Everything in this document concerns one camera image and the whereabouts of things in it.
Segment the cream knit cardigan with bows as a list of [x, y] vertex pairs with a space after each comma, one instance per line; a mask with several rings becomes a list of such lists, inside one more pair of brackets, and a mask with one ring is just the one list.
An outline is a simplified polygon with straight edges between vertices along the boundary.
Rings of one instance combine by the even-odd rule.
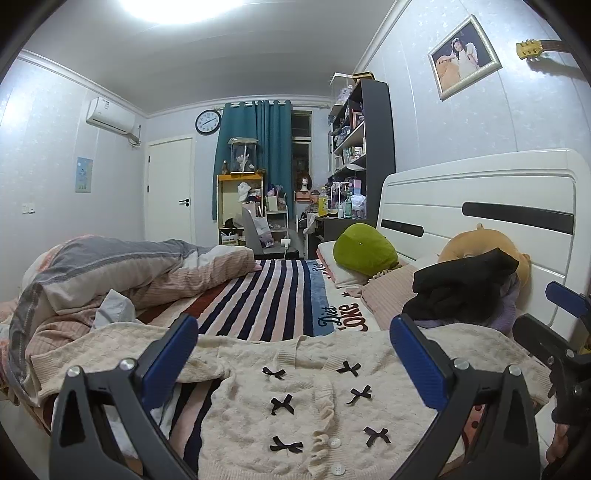
[[385, 331], [280, 342], [197, 341], [174, 399], [154, 411], [201, 479], [387, 479], [435, 418]]

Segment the purple knit garment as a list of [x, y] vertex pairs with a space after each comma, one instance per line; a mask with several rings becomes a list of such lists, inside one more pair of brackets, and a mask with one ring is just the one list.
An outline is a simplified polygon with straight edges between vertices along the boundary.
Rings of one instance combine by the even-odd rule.
[[476, 320], [472, 317], [462, 319], [437, 319], [416, 320], [415, 323], [422, 328], [437, 328], [444, 325], [464, 323], [484, 326], [509, 335], [518, 317], [517, 299], [520, 294], [521, 282], [516, 273], [512, 274], [500, 289], [499, 300], [492, 314], [485, 320]]

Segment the white crumpled cloth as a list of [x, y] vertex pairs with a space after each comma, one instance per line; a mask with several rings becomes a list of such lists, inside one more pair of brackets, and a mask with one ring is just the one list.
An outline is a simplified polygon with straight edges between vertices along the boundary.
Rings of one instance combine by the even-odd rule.
[[138, 323], [138, 320], [132, 302], [111, 289], [95, 313], [92, 328], [99, 329], [115, 323]]

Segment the black folded garment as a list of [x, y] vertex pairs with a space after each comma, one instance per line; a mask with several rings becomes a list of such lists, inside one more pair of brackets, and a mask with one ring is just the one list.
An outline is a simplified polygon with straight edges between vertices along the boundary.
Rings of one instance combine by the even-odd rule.
[[415, 296], [402, 312], [415, 321], [486, 324], [501, 304], [502, 288], [518, 261], [501, 249], [438, 263], [414, 274]]

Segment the white bed headboard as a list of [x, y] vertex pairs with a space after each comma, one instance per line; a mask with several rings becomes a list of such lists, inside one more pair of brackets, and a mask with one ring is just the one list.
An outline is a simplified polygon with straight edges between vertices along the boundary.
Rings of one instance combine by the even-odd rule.
[[557, 282], [590, 287], [590, 167], [571, 149], [489, 155], [395, 173], [384, 180], [377, 228], [407, 261], [439, 253], [477, 226], [502, 232], [531, 260], [518, 308], [580, 347], [583, 323], [552, 304]]

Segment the grey chair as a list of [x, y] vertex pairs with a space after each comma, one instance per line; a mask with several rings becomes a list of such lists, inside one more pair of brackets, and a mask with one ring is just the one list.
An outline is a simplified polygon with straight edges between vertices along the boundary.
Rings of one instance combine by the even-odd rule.
[[256, 204], [242, 206], [242, 224], [245, 230], [245, 245], [252, 249], [257, 260], [297, 260], [296, 232], [290, 229], [287, 209], [262, 211]]

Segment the green plush pillow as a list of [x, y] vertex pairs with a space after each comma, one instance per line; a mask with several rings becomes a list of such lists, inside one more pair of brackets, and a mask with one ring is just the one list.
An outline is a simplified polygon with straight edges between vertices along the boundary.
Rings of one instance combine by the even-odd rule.
[[394, 245], [376, 228], [365, 223], [346, 228], [335, 241], [332, 255], [342, 268], [367, 277], [399, 265]]

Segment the white pillow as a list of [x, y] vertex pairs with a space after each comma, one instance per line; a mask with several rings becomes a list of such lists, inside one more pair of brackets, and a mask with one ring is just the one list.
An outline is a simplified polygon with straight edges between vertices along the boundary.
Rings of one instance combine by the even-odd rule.
[[335, 241], [318, 244], [317, 257], [325, 267], [325, 273], [329, 275], [337, 288], [359, 287], [365, 285], [369, 277], [362, 273], [350, 270], [339, 265], [334, 256]]

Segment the white door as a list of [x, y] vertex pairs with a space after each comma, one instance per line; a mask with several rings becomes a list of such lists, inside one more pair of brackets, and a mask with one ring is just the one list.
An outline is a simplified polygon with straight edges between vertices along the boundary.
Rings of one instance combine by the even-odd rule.
[[192, 243], [193, 140], [191, 136], [152, 142], [147, 147], [144, 198], [145, 238]]

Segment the dark tall bookshelf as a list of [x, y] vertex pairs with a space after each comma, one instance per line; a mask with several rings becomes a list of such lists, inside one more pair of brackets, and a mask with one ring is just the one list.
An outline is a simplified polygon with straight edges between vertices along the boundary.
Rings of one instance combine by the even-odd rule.
[[329, 183], [358, 186], [366, 198], [366, 223], [377, 226], [384, 180], [396, 172], [389, 87], [361, 79], [329, 116]]

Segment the framed portrait photo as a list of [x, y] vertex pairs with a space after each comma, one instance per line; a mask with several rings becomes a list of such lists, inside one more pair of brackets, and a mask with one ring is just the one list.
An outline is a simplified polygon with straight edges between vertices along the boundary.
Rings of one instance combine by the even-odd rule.
[[501, 61], [474, 15], [467, 17], [430, 53], [442, 101], [502, 68]]

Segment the glass display case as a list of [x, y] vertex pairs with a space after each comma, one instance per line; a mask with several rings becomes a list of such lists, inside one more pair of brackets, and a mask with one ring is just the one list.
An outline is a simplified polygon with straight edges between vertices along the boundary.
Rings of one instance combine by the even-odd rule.
[[259, 140], [249, 137], [232, 137], [228, 140], [230, 172], [250, 173], [256, 171], [256, 149]]

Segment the wig mannequin head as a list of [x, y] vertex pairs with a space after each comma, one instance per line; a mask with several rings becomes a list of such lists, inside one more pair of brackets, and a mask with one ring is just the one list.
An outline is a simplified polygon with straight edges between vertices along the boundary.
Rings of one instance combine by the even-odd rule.
[[311, 189], [311, 176], [308, 171], [300, 170], [295, 176], [295, 190], [297, 192], [307, 192]]

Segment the teal curtain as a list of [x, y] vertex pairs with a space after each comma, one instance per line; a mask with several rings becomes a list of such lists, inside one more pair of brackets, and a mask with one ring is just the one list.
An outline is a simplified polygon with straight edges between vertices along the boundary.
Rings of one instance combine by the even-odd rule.
[[266, 187], [280, 186], [286, 194], [287, 207], [294, 208], [293, 136], [291, 135], [290, 101], [259, 100], [226, 103], [221, 114], [213, 163], [211, 219], [217, 220], [216, 175], [221, 173], [224, 160], [229, 160], [229, 140], [235, 137], [257, 140], [257, 168], [266, 172]]

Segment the white wall switch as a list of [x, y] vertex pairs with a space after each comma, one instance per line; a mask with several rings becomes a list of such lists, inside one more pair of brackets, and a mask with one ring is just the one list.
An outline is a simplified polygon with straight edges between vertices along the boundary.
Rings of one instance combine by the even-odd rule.
[[23, 215], [31, 215], [35, 213], [35, 204], [33, 202], [23, 203], [21, 205], [21, 213]]

